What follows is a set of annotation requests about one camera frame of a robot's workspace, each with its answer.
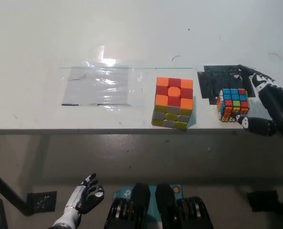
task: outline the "clear plastic sheet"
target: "clear plastic sheet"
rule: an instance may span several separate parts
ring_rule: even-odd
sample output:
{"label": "clear plastic sheet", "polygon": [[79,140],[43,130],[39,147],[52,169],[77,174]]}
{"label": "clear plastic sheet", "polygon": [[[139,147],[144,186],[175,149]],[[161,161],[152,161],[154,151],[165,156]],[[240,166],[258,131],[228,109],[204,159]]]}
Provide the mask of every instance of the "clear plastic sheet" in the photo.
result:
{"label": "clear plastic sheet", "polygon": [[140,106],[143,104],[141,72],[119,64],[116,59],[85,60],[73,66],[62,105]]}

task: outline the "white robotic hand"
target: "white robotic hand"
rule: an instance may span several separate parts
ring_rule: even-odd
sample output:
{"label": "white robotic hand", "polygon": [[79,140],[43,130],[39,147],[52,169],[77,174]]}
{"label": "white robotic hand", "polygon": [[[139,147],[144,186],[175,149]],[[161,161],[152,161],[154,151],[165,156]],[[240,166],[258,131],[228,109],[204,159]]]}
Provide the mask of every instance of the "white robotic hand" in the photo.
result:
{"label": "white robotic hand", "polygon": [[96,190],[93,185],[98,183],[98,180],[92,181],[95,176],[96,173],[91,174],[75,188],[66,204],[64,214],[49,229],[76,229],[81,222],[82,214],[90,212],[104,199],[102,186],[98,187],[97,193],[90,195]]}

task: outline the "colorful cube puzzle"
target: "colorful cube puzzle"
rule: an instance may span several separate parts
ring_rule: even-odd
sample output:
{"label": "colorful cube puzzle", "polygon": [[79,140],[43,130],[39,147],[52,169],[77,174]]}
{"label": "colorful cube puzzle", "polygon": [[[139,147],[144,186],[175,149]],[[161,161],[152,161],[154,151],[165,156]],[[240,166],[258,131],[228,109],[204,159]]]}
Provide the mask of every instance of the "colorful cube puzzle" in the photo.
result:
{"label": "colorful cube puzzle", "polygon": [[186,129],[192,110],[192,80],[157,78],[152,125]]}
{"label": "colorful cube puzzle", "polygon": [[250,109],[245,89],[222,89],[217,99],[219,119],[222,122],[235,122],[237,115],[246,115]]}

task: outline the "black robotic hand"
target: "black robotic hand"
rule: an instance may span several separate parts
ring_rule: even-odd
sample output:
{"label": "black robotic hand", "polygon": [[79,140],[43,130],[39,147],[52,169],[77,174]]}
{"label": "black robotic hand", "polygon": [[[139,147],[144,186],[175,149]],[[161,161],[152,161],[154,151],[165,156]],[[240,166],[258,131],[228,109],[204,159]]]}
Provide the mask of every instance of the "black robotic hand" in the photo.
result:
{"label": "black robotic hand", "polygon": [[238,115],[237,121],[253,133],[271,136],[277,131],[283,135],[283,88],[271,77],[246,66],[239,65],[243,74],[252,76],[252,83],[259,99],[268,110],[272,120]]}
{"label": "black robotic hand", "polygon": [[104,199],[104,189],[102,186],[98,187],[95,194],[94,185],[98,180],[93,180],[96,174],[89,175],[80,185],[78,185],[71,194],[63,215],[55,221],[53,226],[49,229],[76,229],[80,225],[83,214],[90,212]]}
{"label": "black robotic hand", "polygon": [[80,184],[80,186],[85,186],[85,189],[81,194],[80,203],[75,209],[81,214],[87,214],[104,199],[104,189],[102,186],[98,187],[98,191],[95,194],[90,195],[91,192],[96,190],[96,187],[93,186],[98,183],[98,180],[92,180],[95,176],[96,173],[91,174]]}

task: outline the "blue panel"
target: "blue panel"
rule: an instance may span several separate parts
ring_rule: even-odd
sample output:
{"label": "blue panel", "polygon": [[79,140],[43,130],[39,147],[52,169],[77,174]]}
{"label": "blue panel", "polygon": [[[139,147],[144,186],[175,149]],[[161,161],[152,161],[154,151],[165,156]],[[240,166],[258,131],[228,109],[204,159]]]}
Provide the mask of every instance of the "blue panel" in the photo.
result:
{"label": "blue panel", "polygon": [[238,89],[231,89],[231,94],[238,94]]}
{"label": "blue panel", "polygon": [[224,115],[224,110],[225,110],[225,103],[224,101],[221,103],[221,109],[220,109],[220,112],[221,112],[221,115],[223,116]]}
{"label": "blue panel", "polygon": [[230,94],[231,91],[229,89],[223,89],[223,94]]}
{"label": "blue panel", "polygon": [[232,94],[232,100],[239,100],[239,95],[238,94]]}
{"label": "blue panel", "polygon": [[224,94],[224,100],[231,100],[230,94]]}
{"label": "blue panel", "polygon": [[240,95],[240,101],[247,101],[246,95]]}

